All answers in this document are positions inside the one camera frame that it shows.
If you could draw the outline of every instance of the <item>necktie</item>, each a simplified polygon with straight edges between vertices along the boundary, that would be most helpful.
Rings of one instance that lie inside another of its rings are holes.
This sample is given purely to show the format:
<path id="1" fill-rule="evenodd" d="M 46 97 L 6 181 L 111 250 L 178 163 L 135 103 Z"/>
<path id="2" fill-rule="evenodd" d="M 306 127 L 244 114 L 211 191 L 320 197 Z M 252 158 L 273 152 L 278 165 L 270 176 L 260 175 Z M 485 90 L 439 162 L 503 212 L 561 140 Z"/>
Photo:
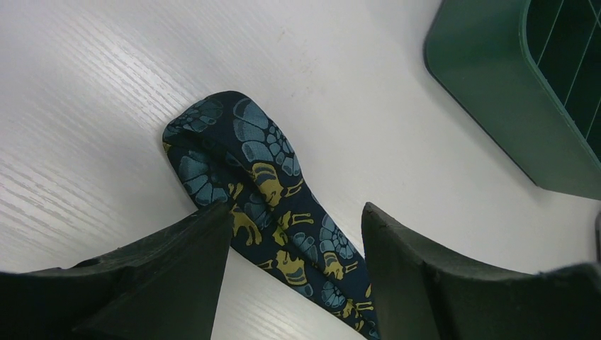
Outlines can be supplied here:
<path id="1" fill-rule="evenodd" d="M 163 146 L 199 208 L 228 204 L 234 250 L 367 339 L 380 339 L 364 259 L 254 101 L 234 91 L 213 94 L 168 124 Z"/>

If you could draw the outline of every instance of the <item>yellow animal print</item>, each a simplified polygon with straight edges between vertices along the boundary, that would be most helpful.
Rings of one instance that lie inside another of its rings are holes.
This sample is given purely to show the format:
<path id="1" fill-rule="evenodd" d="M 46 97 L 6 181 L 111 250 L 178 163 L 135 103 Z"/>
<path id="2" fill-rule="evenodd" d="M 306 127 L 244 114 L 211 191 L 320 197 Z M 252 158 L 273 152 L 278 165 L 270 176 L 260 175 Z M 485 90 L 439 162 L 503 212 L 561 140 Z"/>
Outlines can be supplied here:
<path id="1" fill-rule="evenodd" d="M 373 310 L 371 301 L 354 303 L 353 299 L 347 299 L 347 303 L 346 303 L 346 305 L 344 305 L 344 308 L 342 308 L 342 311 L 335 312 L 334 316 L 342 317 L 343 319 L 346 319 L 346 318 L 350 317 L 354 312 L 355 313 L 354 317 L 359 317 L 359 311 L 362 311 L 362 310 Z"/>
<path id="2" fill-rule="evenodd" d="M 283 232 L 279 226 L 276 228 L 276 231 L 273 233 L 273 236 L 276 243 L 281 246 L 288 243 L 288 235 L 286 235 L 286 233 Z"/>
<path id="3" fill-rule="evenodd" d="M 311 218 L 305 218 L 302 220 L 301 217 L 311 217 L 311 213 L 307 212 L 306 214 L 292 214 L 291 211 L 288 211 L 278 219 L 278 227 L 273 233 L 274 240 L 277 244 L 283 246 L 284 244 L 288 243 L 288 235 L 286 235 L 286 233 L 283 231 L 287 230 L 291 225 L 297 225 L 298 223 L 314 223 L 313 219 Z"/>
<path id="4" fill-rule="evenodd" d="M 363 320 L 359 320 L 359 322 L 357 322 L 357 323 L 355 324 L 355 330 L 356 330 L 356 331 L 360 331 L 360 330 L 361 330 L 361 328 L 363 328 L 363 325 L 364 325 L 364 324 L 365 324 L 365 321 L 363 321 Z"/>
<path id="5" fill-rule="evenodd" d="M 230 195 L 233 199 L 236 199 L 238 195 L 242 192 L 243 186 L 241 183 L 238 183 L 236 186 L 230 184 Z M 238 204 L 234 204 L 232 210 L 230 210 L 230 214 L 234 217 L 234 237 L 238 235 L 238 231 L 240 228 L 244 228 L 247 231 L 248 239 L 246 240 L 246 245 L 249 246 L 253 243 L 260 244 L 263 240 L 261 233 L 259 232 L 259 228 L 257 225 L 245 214 L 242 209 L 238 206 Z"/>
<path id="6" fill-rule="evenodd" d="M 357 302 L 354 304 L 355 309 L 358 311 L 362 311 L 362 310 L 373 310 L 373 305 L 371 303 L 371 301 L 367 301 L 367 302 Z"/>
<path id="7" fill-rule="evenodd" d="M 293 214 L 291 211 L 288 211 L 278 219 L 278 224 L 282 230 L 287 230 L 291 225 L 297 225 L 298 223 L 308 223 L 312 225 L 315 221 L 313 221 L 313 219 L 309 217 L 311 217 L 310 212 L 307 212 L 305 214 Z"/>
<path id="8" fill-rule="evenodd" d="M 324 274 L 326 276 L 329 276 L 330 274 L 333 273 L 334 277 L 337 280 L 342 280 L 342 278 L 344 277 L 344 275 L 346 273 L 349 273 L 349 272 L 357 269 L 357 265 L 359 264 L 358 261 L 355 261 L 354 263 L 351 263 L 348 266 L 343 267 L 342 264 L 340 264 L 340 262 L 338 261 L 338 256 L 336 256 L 336 254 L 332 253 L 331 251 L 326 251 L 323 254 L 323 260 L 325 262 Z"/>
<path id="9" fill-rule="evenodd" d="M 295 186 L 284 188 L 275 168 L 265 163 L 253 164 L 250 175 L 265 196 L 267 204 L 272 208 L 277 206 L 282 198 L 297 194 L 302 189 L 301 184 L 304 182 L 304 179 L 301 179 Z"/>
<path id="10" fill-rule="evenodd" d="M 276 268 L 282 272 L 286 282 L 291 285 L 305 285 L 307 283 L 305 262 L 301 258 L 293 260 L 287 251 L 278 250 L 276 260 L 278 261 Z"/>
<path id="11" fill-rule="evenodd" d="M 353 299 L 347 299 L 347 303 L 346 303 L 346 305 L 344 305 L 344 308 L 342 308 L 342 311 L 335 312 L 334 316 L 342 317 L 342 319 L 346 319 L 346 318 L 350 317 L 351 314 L 353 314 L 353 312 L 355 312 L 355 317 L 359 317 L 359 312 L 357 312 L 357 310 L 355 309 L 355 306 L 353 306 Z"/>
<path id="12" fill-rule="evenodd" d="M 257 228 L 257 225 L 248 217 L 248 215 L 238 207 L 238 204 L 234 204 L 234 207 L 230 210 L 230 214 L 234 217 L 234 237 L 238 235 L 240 228 L 244 228 L 248 233 L 248 239 L 246 240 L 247 246 L 253 243 L 261 244 L 263 237 L 259 232 L 259 228 Z"/>

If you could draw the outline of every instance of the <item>white wood grain surface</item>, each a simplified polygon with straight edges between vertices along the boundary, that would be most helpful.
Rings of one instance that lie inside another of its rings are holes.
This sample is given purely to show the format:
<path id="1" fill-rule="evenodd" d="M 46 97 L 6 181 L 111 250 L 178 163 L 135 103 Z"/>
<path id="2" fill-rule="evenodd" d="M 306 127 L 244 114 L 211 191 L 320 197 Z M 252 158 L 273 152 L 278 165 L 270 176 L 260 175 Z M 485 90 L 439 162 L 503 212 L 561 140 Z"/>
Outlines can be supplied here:
<path id="1" fill-rule="evenodd" d="M 438 5 L 0 1 L 0 269 L 72 266 L 191 213 L 159 136 L 228 89 L 281 126 L 359 249 L 370 200 L 498 266 L 591 260 L 599 202 L 534 186 L 426 72 Z M 361 339 L 233 251 L 213 338 Z"/>

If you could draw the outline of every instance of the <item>green basket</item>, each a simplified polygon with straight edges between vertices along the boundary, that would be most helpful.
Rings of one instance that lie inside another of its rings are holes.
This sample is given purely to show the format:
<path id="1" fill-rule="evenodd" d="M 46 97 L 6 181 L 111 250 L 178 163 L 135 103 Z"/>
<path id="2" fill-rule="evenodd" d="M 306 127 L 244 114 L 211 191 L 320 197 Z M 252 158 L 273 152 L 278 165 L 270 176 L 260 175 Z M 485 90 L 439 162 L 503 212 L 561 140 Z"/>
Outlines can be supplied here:
<path id="1" fill-rule="evenodd" d="M 536 185 L 601 199 L 601 0 L 444 0 L 428 70 Z"/>

